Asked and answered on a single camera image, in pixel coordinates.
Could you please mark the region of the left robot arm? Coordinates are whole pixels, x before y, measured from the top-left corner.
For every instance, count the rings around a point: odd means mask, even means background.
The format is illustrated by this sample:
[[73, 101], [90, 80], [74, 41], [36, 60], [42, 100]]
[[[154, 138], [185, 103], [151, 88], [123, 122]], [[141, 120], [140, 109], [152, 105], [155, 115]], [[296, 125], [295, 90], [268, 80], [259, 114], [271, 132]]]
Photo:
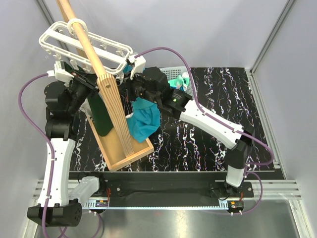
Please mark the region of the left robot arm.
[[106, 193], [107, 184], [95, 176], [84, 177], [68, 190], [70, 161], [78, 130], [76, 110], [89, 95], [87, 85], [75, 80], [70, 86], [55, 81], [44, 89], [46, 126], [37, 131], [47, 144], [47, 163], [37, 205], [29, 207], [27, 217], [47, 227], [75, 227], [81, 220], [82, 207], [94, 194]]

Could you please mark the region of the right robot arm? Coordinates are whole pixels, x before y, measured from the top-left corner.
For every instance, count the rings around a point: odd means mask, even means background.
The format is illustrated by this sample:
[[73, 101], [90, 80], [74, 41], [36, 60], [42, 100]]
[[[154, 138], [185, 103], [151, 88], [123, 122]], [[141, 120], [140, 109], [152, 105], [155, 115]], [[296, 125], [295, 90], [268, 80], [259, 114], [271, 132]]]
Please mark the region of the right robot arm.
[[157, 67], [142, 72], [126, 72], [123, 89], [129, 101], [143, 99], [163, 115], [190, 123], [219, 140], [229, 150], [226, 155], [225, 191], [229, 196], [242, 192], [246, 162], [252, 150], [254, 128], [244, 128], [203, 107], [195, 95], [172, 88], [167, 75]]

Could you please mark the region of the black white striped sock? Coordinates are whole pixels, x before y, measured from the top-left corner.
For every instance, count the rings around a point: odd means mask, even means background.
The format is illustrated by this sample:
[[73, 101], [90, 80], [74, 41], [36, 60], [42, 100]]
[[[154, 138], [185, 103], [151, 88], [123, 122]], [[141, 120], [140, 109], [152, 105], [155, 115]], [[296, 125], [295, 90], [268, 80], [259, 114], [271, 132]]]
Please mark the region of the black white striped sock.
[[130, 94], [128, 89], [119, 88], [121, 103], [123, 106], [123, 111], [125, 113], [125, 118], [131, 118], [134, 114], [134, 109], [132, 103], [136, 101], [136, 97]]

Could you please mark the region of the white plastic clip hanger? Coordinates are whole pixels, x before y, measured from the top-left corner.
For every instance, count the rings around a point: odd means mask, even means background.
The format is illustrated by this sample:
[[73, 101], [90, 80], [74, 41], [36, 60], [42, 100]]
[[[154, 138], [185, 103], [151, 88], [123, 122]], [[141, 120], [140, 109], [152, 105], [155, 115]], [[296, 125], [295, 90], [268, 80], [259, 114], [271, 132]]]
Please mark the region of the white plastic clip hanger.
[[[49, 40], [54, 39], [60, 43], [82, 50], [85, 56], [65, 50]], [[84, 21], [74, 18], [66, 23], [58, 21], [53, 23], [38, 40], [40, 46], [48, 53], [64, 56], [77, 63], [82, 63], [93, 69], [102, 65], [110, 74], [120, 74], [127, 65], [127, 59], [132, 55], [130, 46], [110, 40], [88, 31]]]

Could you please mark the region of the mint green sock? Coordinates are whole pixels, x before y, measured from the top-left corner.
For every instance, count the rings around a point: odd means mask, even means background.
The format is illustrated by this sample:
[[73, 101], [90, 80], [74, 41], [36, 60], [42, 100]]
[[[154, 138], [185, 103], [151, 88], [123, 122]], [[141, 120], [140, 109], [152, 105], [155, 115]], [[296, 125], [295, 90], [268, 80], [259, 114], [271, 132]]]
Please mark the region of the mint green sock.
[[175, 79], [169, 80], [170, 87], [179, 89], [181, 91], [187, 91], [189, 85], [190, 77], [187, 72], [178, 75]]

